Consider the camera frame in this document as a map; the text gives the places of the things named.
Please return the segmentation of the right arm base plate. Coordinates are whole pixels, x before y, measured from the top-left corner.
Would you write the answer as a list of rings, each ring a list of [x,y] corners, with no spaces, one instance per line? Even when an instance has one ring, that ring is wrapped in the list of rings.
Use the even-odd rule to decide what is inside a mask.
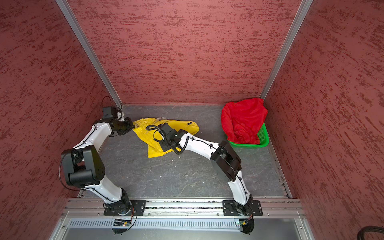
[[[263,216],[263,209],[260,201],[250,201],[245,205],[240,205],[233,200],[224,200],[222,201],[222,204],[224,216]]]

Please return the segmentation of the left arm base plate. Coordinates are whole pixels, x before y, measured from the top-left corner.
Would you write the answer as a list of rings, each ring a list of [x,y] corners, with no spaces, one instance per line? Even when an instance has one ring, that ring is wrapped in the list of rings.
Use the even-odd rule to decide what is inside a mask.
[[[145,200],[118,201],[117,203],[104,204],[104,216],[142,216],[145,206]]]

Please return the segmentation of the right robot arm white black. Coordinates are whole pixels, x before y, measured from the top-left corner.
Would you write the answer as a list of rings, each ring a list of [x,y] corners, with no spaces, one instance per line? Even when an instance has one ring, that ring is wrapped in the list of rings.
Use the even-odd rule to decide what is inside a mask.
[[[149,126],[148,131],[156,131],[161,138],[154,138],[163,151],[172,150],[177,155],[185,151],[194,152],[210,160],[217,175],[228,183],[236,211],[241,216],[252,216],[252,194],[248,191],[242,175],[242,160],[228,141],[209,142],[193,136],[185,130],[176,131],[167,123]]]

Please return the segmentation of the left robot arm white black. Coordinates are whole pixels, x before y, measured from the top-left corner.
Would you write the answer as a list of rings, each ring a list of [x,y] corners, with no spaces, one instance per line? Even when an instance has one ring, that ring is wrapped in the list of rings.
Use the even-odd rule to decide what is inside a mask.
[[[99,155],[108,137],[122,136],[134,128],[130,118],[96,121],[80,143],[61,154],[58,170],[61,184],[68,190],[89,191],[102,199],[105,216],[134,215],[128,194],[107,177]]]

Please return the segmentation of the green plastic basket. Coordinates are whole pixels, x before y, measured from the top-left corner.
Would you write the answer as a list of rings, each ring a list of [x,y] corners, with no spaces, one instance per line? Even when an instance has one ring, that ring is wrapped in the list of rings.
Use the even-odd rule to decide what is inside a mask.
[[[252,144],[236,144],[231,141],[229,143],[232,147],[239,147],[239,148],[247,148],[247,149],[255,149],[255,148],[264,148],[267,147],[270,143],[269,134],[266,128],[266,124],[263,124],[261,129],[259,130],[257,137],[259,139],[259,144],[252,145]]]

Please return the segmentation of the yellow shorts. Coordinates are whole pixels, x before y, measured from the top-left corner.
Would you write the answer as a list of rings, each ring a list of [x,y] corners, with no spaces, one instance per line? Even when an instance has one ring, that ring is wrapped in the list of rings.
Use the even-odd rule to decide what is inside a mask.
[[[166,119],[158,120],[155,118],[146,118],[146,119],[140,119],[140,120],[134,121],[133,124],[135,125],[135,128],[133,129],[133,131],[137,134],[140,140],[142,140],[148,145],[148,158],[161,157],[167,153],[173,152],[173,150],[168,150],[164,152],[163,149],[161,148],[160,143],[155,141],[155,139],[157,140],[163,139],[163,137],[158,131],[146,130],[146,127],[149,125],[159,126],[165,123],[167,123],[170,127],[175,129],[176,131],[185,130],[192,135],[195,135],[200,130],[198,124],[192,121],[177,121],[177,120],[166,120]]]

